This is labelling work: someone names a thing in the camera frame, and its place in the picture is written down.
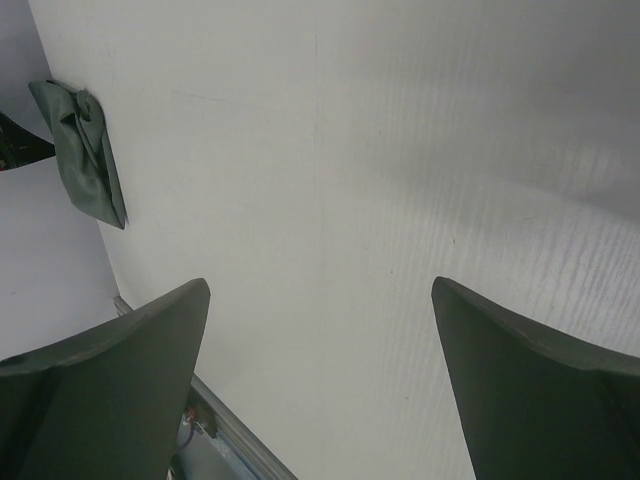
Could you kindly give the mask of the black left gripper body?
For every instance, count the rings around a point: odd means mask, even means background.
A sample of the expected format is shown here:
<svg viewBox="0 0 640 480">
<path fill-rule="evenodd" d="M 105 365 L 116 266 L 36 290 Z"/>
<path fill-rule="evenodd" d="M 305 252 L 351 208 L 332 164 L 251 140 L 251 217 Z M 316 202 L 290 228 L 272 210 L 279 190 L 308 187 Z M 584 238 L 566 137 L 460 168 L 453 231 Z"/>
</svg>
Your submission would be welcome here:
<svg viewBox="0 0 640 480">
<path fill-rule="evenodd" d="M 54 156 L 54 145 L 0 113 L 0 164 L 7 171 Z"/>
</svg>

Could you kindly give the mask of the dark grey t shirt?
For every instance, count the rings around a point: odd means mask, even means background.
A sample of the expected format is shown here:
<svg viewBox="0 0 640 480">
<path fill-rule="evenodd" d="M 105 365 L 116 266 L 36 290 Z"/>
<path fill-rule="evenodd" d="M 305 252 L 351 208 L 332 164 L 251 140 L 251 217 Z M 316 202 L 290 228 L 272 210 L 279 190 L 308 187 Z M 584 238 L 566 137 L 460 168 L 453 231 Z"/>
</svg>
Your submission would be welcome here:
<svg viewBox="0 0 640 480">
<path fill-rule="evenodd" d="M 56 80 L 32 81 L 29 90 L 51 132 L 58 171 L 71 203 L 82 213 L 123 230 L 126 207 L 98 100 L 85 89 Z"/>
</svg>

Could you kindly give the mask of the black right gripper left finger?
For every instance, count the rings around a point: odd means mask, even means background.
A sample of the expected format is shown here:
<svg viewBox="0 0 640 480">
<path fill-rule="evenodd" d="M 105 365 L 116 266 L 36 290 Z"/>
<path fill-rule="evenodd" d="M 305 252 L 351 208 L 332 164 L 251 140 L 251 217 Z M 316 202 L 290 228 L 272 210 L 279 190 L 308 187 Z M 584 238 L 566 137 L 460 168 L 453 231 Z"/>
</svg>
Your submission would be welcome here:
<svg viewBox="0 0 640 480">
<path fill-rule="evenodd" d="M 166 478 L 208 309 L 195 279 L 3 360 L 2 478 Z"/>
</svg>

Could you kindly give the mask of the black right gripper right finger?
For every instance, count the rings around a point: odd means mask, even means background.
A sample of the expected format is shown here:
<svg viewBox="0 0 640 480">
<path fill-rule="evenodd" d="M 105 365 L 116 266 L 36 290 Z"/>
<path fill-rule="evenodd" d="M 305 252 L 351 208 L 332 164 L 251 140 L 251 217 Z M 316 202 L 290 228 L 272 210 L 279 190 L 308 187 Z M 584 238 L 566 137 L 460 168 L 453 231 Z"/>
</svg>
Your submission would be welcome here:
<svg viewBox="0 0 640 480">
<path fill-rule="evenodd" d="M 448 278 L 431 297 L 476 478 L 638 478 L 638 358 Z"/>
</svg>

